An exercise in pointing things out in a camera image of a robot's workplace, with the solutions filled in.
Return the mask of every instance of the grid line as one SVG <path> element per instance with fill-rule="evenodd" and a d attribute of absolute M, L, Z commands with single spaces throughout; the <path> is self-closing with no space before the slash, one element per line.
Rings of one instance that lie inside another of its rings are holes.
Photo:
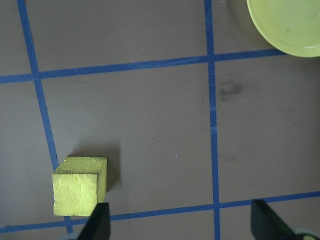
<path fill-rule="evenodd" d="M 204 0 L 205 28 L 207 55 L 192 56 L 183 58 L 173 58 L 165 60 L 142 61 L 132 63 L 120 63 L 101 66 L 79 67 L 60 70 L 39 71 L 36 51 L 31 34 L 30 23 L 25 0 L 17 0 L 20 14 L 22 30 L 25 40 L 25 46 L 28 53 L 28 59 L 31 68 L 31 74 L 16 74 L 0 76 L 0 84 L 33 81 L 40 108 L 41 118 L 45 131 L 45 136 L 49 148 L 52 168 L 58 167 L 57 152 L 50 125 L 50 118 L 47 110 L 45 94 L 42 86 L 42 79 L 61 78 L 78 75 L 111 73 L 121 71 L 132 71 L 150 68 L 173 67 L 179 65 L 208 63 L 208 81 L 209 81 L 209 102 L 210 102 L 210 133 L 211 133 L 211 160 L 212 160 L 212 192 L 213 204 L 187 206 L 169 209 L 152 210 L 145 212 L 126 213 L 112 215 L 111 221 L 121 221 L 128 219 L 146 218 L 154 216 L 163 216 L 170 214 L 182 214 L 199 211 L 214 211 L 214 236 L 215 240 L 220 240 L 220 209 L 248 206 L 251 200 L 240 200 L 232 202 L 219 202 L 219 175 L 218 175 L 218 153 L 217 153 L 217 113 L 216 113 L 216 92 L 215 92 L 215 63 L 222 61 L 243 60 L 251 58 L 265 58 L 273 56 L 282 56 L 285 53 L 277 49 L 263 49 L 254 51 L 232 52 L 232 53 L 214 53 L 214 23 L 212 18 L 212 1 Z M 283 196 L 266 197 L 264 200 L 268 203 L 292 201 L 298 199 L 308 199 L 320 197 L 320 191 L 290 194 Z M 71 220 L 69 216 L 64 217 L 64 221 L 25 224 L 16 226 L 0 227 L 0 233 L 9 233 L 25 230 L 45 229 L 66 227 L 67 232 L 73 232 L 72 226 L 85 224 L 87 218 Z"/>
<path fill-rule="evenodd" d="M 279 51 L 277 49 L 263 49 L 255 51 L 241 51 L 232 53 L 220 53 L 214 54 L 213 61 L 223 62 L 232 60 L 244 60 L 251 58 L 266 58 L 266 57 L 276 57 L 286 55 L 286 53 Z M 89 66 L 89 67 L 74 67 L 67 69 L 58 70 L 48 70 L 40 71 L 40 79 L 51 79 L 51 78 L 62 78 L 89 74 L 103 74 L 103 73 L 113 73 L 113 72 L 123 72 L 123 71 L 133 71 L 133 70 L 143 70 L 143 69 L 153 69 L 153 68 L 164 68 L 164 67 L 174 67 L 180 65 L 191 65 L 191 64 L 202 64 L 208 62 L 208 56 L 191 56 L 191 57 L 181 57 L 181 58 L 171 58 L 164 60 L 154 60 L 154 61 L 138 61 L 131 63 L 119 63 L 110 65 L 99 65 L 99 66 Z M 13 75 L 3 75 L 0 76 L 0 84 L 17 83 L 17 82 L 27 82 L 33 81 L 34 78 L 32 74 L 13 74 Z"/>
<path fill-rule="evenodd" d="M 36 98 L 39 104 L 45 138 L 46 138 L 48 149 L 49 149 L 50 160 L 51 160 L 52 168 L 53 170 L 55 170 L 58 167 L 59 162 L 57 159 L 54 136 L 51 130 L 51 124 L 49 119 L 49 113 L 47 110 L 45 93 L 42 86 L 42 82 L 40 80 L 40 72 L 38 67 L 35 46 L 32 39 L 32 33 L 31 33 L 31 28 L 30 28 L 30 23 L 28 18 L 26 2 L 25 0 L 17 0 L 17 5 L 18 5 L 20 21 L 21 21 L 22 30 L 23 30 L 24 42 L 25 42 L 27 53 L 28 53 L 29 64 L 30 64 L 30 68 L 33 76 L 33 83 L 34 83 L 34 88 L 36 92 Z M 70 216 L 64 216 L 63 218 L 65 221 L 67 233 L 73 233 L 73 227 L 70 224 L 70 220 L 71 220 Z"/>
<path fill-rule="evenodd" d="M 310 198 L 320 198 L 320 191 L 272 196 L 272 197 L 266 197 L 262 199 L 264 199 L 267 203 L 279 203 L 279 202 L 285 202 L 285 201 L 303 200 L 303 199 L 310 199 Z M 155 216 L 163 216 L 163 215 L 171 215 L 171 214 L 212 211 L 212 210 L 216 210 L 217 208 L 218 209 L 237 208 L 237 207 L 249 206 L 251 204 L 251 201 L 252 200 L 250 199 L 250 200 L 223 202 L 223 203 L 220 203 L 219 205 L 208 204 L 208 205 L 187 206 L 187 207 L 169 208 L 169 209 L 161 209 L 161 210 L 136 212 L 136 213 L 118 214 L 118 215 L 111 215 L 110 219 L 111 221 L 122 221 L 122 220 L 139 219 L 139 218 L 147 218 L 147 217 L 155 217 Z M 83 225 L 87 222 L 87 220 L 88 220 L 87 218 L 72 219 L 70 220 L 70 224 L 73 226 Z M 0 233 L 11 233 L 11 232 L 46 229 L 46 228 L 58 228 L 58 227 L 64 227 L 64 226 L 66 226 L 65 221 L 14 225 L 14 226 L 0 227 Z"/>
<path fill-rule="evenodd" d="M 218 167 L 218 143 L 217 143 L 217 104 L 216 104 L 216 69 L 215 69 L 215 43 L 214 23 L 212 13 L 212 1 L 204 0 L 206 51 L 208 56 L 208 86 L 210 105 L 210 140 L 211 140 L 211 173 L 214 225 L 214 240 L 220 240 L 220 209 L 219 198 L 219 167 Z"/>

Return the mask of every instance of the table surface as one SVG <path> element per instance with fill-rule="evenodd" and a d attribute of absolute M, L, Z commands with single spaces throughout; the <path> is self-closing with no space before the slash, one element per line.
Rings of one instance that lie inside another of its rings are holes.
<path fill-rule="evenodd" d="M 0 239 L 55 240 L 66 156 L 107 157 L 112 240 L 252 240 L 250 200 L 320 233 L 320 58 L 245 0 L 2 0 Z"/>

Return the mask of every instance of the yellow block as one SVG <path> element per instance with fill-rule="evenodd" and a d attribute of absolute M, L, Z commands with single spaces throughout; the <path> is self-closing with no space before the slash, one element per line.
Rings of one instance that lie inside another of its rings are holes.
<path fill-rule="evenodd" d="M 107 158 L 68 156 L 52 173 L 53 213 L 90 216 L 107 192 Z"/>

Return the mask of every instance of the yellow cube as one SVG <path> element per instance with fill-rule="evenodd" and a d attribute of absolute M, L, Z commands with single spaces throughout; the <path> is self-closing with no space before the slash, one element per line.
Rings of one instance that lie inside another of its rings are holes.
<path fill-rule="evenodd" d="M 68 156 L 52 173 L 53 213 L 90 216 L 107 192 L 107 158 Z"/>

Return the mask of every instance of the stain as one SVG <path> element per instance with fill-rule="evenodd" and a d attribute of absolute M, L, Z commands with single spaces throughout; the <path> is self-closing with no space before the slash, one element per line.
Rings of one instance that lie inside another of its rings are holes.
<path fill-rule="evenodd" d="M 227 81 L 222 84 L 220 88 L 220 95 L 222 100 L 226 100 L 228 96 L 242 93 L 244 86 L 239 82 Z"/>

